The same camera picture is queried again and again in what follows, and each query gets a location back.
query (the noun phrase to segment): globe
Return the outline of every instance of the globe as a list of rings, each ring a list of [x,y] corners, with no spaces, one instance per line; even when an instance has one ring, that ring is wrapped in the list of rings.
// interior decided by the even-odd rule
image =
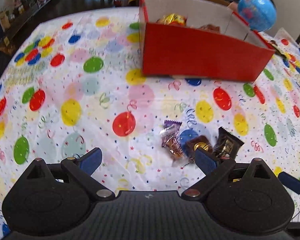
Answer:
[[[277,18],[277,11],[270,0],[239,0],[238,13],[252,30],[258,32],[270,29]]]

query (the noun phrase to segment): dark floor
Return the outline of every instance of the dark floor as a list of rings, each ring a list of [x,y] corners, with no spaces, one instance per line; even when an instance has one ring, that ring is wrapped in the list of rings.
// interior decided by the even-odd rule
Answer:
[[[22,27],[13,38],[13,43],[16,49],[18,49],[33,30],[42,22],[73,13],[113,6],[113,4],[108,4],[107,1],[104,6],[102,6],[100,0],[52,0]]]

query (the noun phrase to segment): green balloon print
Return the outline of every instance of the green balloon print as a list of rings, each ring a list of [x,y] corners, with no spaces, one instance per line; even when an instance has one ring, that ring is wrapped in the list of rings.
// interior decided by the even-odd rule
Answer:
[[[28,88],[22,96],[22,103],[26,104],[30,101],[30,99],[32,98],[32,96],[34,95],[34,87],[30,87]]]
[[[83,65],[83,70],[87,73],[98,72],[103,67],[103,60],[100,57],[91,57]]]
[[[131,23],[129,25],[129,27],[133,30],[138,30],[139,29],[139,23],[138,22],[135,22],[135,23]]]
[[[26,162],[29,155],[29,142],[26,137],[21,136],[15,143],[13,149],[14,160],[17,164]]]
[[[34,43],[30,44],[28,47],[25,48],[23,51],[24,54],[29,53],[34,48]]]
[[[253,98],[256,95],[252,85],[250,85],[249,83],[243,84],[243,90],[251,98]]]
[[[277,144],[277,137],[271,125],[269,124],[265,125],[265,137],[268,144],[270,144],[272,147],[274,147]]]
[[[267,70],[266,68],[263,70],[263,73],[264,73],[264,74],[266,75],[266,77],[267,77],[268,79],[270,79],[271,81],[274,80],[273,75],[272,75],[271,72],[270,72],[269,70]]]

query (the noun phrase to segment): balloon print tablecloth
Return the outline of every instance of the balloon print tablecloth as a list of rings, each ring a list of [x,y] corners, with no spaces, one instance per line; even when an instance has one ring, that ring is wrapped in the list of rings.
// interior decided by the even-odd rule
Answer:
[[[237,162],[261,157],[300,178],[299,49],[277,39],[290,62],[273,56],[252,84],[148,78],[136,22],[138,8],[69,15],[39,25],[18,50],[0,80],[0,209],[34,158],[56,163],[94,147],[103,160],[93,177],[116,194],[181,193],[204,174],[171,166],[165,119],[182,121],[182,143],[204,134],[214,144],[223,126],[245,142]],[[0,210],[0,238],[6,232]]]

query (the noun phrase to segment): red cardboard box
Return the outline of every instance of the red cardboard box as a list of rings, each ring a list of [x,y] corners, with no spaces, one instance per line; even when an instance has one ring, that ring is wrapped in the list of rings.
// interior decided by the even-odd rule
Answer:
[[[171,13],[187,17],[187,26],[155,23]],[[140,0],[139,21],[144,75],[253,82],[274,54],[237,13],[205,0]],[[195,29],[207,24],[220,33]]]

